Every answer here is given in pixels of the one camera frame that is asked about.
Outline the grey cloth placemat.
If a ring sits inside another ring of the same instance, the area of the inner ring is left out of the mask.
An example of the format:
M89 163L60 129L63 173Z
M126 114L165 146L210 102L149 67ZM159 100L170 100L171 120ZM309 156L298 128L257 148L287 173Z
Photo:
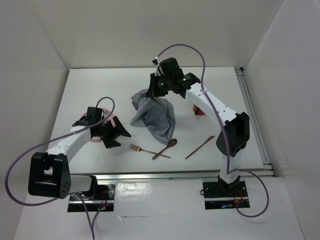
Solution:
M131 103L136 110L131 119L133 127L146 127L150 134L163 145L172 139L176 118L171 102L161 97L146 97L147 90L143 89L131 97Z

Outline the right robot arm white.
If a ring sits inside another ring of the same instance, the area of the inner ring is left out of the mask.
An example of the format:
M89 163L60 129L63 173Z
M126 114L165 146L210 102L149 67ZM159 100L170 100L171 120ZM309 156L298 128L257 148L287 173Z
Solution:
M180 95L203 111L220 129L216 146L222 154L218 175L218 190L230 196L240 181L240 162L250 139L250 118L238 113L214 96L193 73L183 73L175 58L155 58L154 73L150 75L148 98L164 97L169 91Z

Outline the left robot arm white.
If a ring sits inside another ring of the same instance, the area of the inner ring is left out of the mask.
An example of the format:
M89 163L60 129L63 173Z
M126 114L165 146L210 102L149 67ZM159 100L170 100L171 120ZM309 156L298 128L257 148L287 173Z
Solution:
M102 108L88 107L85 116L77 120L67 137L46 152L31 157L28 193L33 196L64 199L71 190L69 163L78 151L93 138L100 138L104 146L119 147L119 136L130 138L117 116L104 118Z

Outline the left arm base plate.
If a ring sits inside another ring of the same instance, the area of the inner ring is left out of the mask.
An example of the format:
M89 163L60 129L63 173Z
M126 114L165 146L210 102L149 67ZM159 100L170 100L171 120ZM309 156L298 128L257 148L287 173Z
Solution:
M99 183L94 190L79 192L88 212L113 212L115 199L115 183ZM82 200L75 194L69 197L67 212L85 212Z

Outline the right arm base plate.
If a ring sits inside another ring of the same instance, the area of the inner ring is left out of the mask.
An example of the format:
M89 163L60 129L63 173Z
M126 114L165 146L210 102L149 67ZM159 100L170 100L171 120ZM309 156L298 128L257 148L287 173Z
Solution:
M203 182L200 194L204 197L204 207L206 210L250 208L246 183L240 181L230 192L223 192L218 182Z

